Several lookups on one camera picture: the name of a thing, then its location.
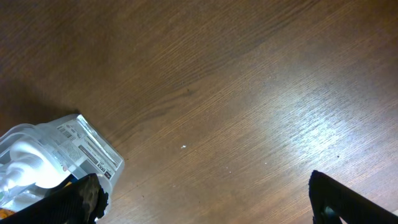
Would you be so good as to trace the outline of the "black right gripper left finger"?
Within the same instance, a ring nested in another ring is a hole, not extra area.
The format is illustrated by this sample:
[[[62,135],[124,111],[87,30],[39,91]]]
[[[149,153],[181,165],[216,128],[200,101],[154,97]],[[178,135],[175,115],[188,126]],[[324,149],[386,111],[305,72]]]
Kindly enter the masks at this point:
[[[104,217],[108,198],[98,176],[88,174],[1,220],[1,224],[95,224]]]

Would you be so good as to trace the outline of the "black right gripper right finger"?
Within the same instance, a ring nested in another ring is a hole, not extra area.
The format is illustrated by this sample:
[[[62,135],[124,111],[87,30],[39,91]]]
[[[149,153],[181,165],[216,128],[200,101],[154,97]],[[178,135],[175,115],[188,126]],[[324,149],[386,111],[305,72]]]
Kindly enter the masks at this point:
[[[397,224],[397,215],[322,172],[314,170],[308,186],[313,224]]]

